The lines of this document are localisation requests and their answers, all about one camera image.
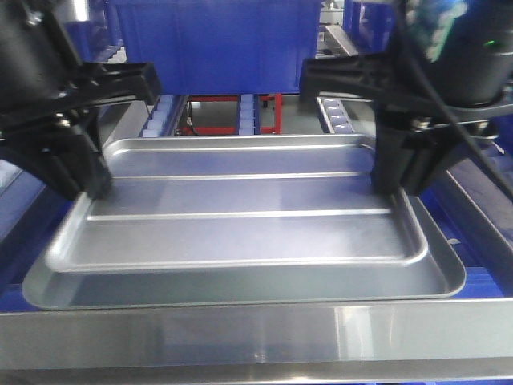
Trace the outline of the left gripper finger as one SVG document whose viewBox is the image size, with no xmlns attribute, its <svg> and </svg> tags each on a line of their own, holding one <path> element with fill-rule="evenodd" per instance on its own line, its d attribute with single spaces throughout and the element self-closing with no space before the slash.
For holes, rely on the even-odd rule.
<svg viewBox="0 0 513 385">
<path fill-rule="evenodd" d="M 112 177 L 99 142 L 98 110 L 83 110 L 67 129 L 63 149 L 59 154 L 70 197 L 86 193 L 91 199 L 101 199 L 111 190 Z"/>
<path fill-rule="evenodd" d="M 68 200 L 84 191 L 79 137 L 14 135 L 1 140 L 1 158 L 41 180 Z"/>
</svg>

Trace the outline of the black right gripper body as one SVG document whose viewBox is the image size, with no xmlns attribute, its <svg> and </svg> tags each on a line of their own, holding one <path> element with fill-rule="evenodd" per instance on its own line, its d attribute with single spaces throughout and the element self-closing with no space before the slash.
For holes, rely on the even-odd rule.
<svg viewBox="0 0 513 385">
<path fill-rule="evenodd" d="M 400 111 L 441 120 L 461 140 L 464 124 L 512 112 L 512 53 L 449 51 L 434 63 L 418 52 L 381 52 L 336 59 L 306 59 L 301 98 L 322 92 L 352 94 Z"/>
</svg>

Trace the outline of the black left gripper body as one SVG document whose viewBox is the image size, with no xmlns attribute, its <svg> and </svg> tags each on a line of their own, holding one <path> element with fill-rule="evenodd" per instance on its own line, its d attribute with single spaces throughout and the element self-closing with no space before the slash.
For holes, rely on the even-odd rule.
<svg viewBox="0 0 513 385">
<path fill-rule="evenodd" d="M 95 109 L 161 91 L 150 63 L 1 63 L 2 152 L 97 152 Z"/>
</svg>

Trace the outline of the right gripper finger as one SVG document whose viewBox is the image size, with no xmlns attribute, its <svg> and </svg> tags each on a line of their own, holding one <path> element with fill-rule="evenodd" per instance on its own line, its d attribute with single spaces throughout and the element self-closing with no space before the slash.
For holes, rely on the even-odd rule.
<svg viewBox="0 0 513 385">
<path fill-rule="evenodd" d="M 399 111 L 376 111 L 374 166 L 371 172 L 374 191 L 394 193 L 410 162 L 413 150 L 405 145 L 412 133 L 410 117 Z"/>
<path fill-rule="evenodd" d="M 418 196 L 447 169 L 469 155 L 462 140 L 450 132 L 414 133 L 404 144 L 411 151 L 401 186 L 408 195 Z"/>
</svg>

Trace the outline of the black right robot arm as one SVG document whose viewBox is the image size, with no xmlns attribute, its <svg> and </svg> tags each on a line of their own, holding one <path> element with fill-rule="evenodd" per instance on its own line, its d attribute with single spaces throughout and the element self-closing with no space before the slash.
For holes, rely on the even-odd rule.
<svg viewBox="0 0 513 385">
<path fill-rule="evenodd" d="M 512 112 L 509 1 L 396 1 L 384 51 L 307 59 L 300 100 L 351 94 L 374 105 L 375 192 L 422 193 L 471 156 L 507 196 L 511 186 L 480 143 L 489 120 Z"/>
</svg>

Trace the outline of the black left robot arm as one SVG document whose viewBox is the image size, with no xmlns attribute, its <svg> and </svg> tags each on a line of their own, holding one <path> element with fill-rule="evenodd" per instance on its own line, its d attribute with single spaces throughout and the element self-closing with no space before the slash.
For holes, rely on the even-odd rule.
<svg viewBox="0 0 513 385">
<path fill-rule="evenodd" d="M 112 184 L 99 138 L 102 106 L 154 103 L 151 63 L 85 63 L 54 1 L 1 3 L 1 158 L 68 200 L 105 197 Z"/>
</svg>

